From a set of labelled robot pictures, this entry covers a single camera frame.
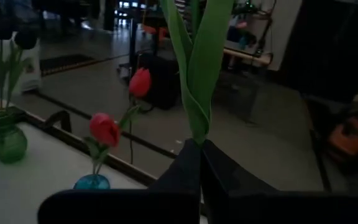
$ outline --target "black flower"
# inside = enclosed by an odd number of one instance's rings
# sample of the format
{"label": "black flower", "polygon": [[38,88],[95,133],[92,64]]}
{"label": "black flower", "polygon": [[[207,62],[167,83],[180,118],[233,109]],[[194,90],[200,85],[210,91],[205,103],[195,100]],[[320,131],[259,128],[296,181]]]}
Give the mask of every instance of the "black flower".
{"label": "black flower", "polygon": [[12,38],[13,24],[6,17],[0,17],[0,40],[9,40]]}
{"label": "black flower", "polygon": [[21,29],[15,36],[15,43],[23,50],[33,49],[37,43],[37,33],[32,29]]}

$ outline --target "red tulip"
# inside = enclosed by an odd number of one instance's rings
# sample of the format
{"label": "red tulip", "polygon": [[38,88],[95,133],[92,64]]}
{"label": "red tulip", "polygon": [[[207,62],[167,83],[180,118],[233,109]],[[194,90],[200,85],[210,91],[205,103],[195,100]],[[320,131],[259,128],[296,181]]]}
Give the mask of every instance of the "red tulip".
{"label": "red tulip", "polygon": [[117,146],[120,136],[119,127],[107,114],[94,114],[89,128],[93,137],[99,142],[112,147]]}
{"label": "red tulip", "polygon": [[129,93],[138,98],[143,97],[149,91],[151,83],[149,69],[140,68],[129,82]]}

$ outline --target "gray floor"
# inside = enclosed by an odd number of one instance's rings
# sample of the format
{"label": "gray floor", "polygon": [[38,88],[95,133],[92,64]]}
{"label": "gray floor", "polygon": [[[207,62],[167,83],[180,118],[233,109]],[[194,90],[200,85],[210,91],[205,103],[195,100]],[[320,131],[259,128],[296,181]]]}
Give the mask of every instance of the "gray floor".
{"label": "gray floor", "polygon": [[[149,48],[150,37],[138,32],[138,49]],[[172,57],[169,40],[160,54]],[[113,34],[84,30],[79,37],[64,42],[43,40],[41,58],[67,54],[85,54],[97,59],[125,55],[129,50],[128,30]],[[119,119],[128,107],[127,89],[118,79],[116,67],[127,62],[119,57],[88,67],[70,70],[43,79],[42,93],[79,110],[92,114],[104,112]],[[43,118],[61,110],[33,95],[14,98],[13,102]],[[243,168],[280,190],[323,190],[311,149],[303,104],[296,91],[268,83],[260,88],[250,126],[219,103],[213,104],[213,122],[209,133],[212,140]],[[89,135],[88,121],[71,114],[73,132]],[[179,153],[190,137],[186,114],[181,105],[169,111],[153,110],[134,121],[133,134],[174,153]],[[129,160],[129,141],[121,138],[114,151]],[[172,162],[156,152],[134,144],[134,165],[158,177]],[[336,168],[325,161],[334,190],[345,190],[343,178]]]}

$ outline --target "floor mat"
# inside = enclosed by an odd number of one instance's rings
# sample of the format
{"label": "floor mat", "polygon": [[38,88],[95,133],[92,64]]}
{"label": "floor mat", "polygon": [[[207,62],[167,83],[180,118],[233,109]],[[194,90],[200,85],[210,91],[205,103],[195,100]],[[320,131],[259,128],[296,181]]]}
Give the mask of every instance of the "floor mat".
{"label": "floor mat", "polygon": [[40,61],[41,76],[52,75],[74,68],[84,67],[97,63],[99,60],[82,54],[64,55]]}

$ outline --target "black bag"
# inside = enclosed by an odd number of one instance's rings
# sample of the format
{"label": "black bag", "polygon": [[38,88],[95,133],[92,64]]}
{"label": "black bag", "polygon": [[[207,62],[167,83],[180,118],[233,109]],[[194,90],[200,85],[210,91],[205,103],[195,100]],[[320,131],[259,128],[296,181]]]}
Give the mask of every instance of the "black bag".
{"label": "black bag", "polygon": [[175,106],[180,94],[178,63],[152,54],[141,54],[139,60],[138,68],[149,69],[151,77],[150,90],[143,100],[162,110]]}

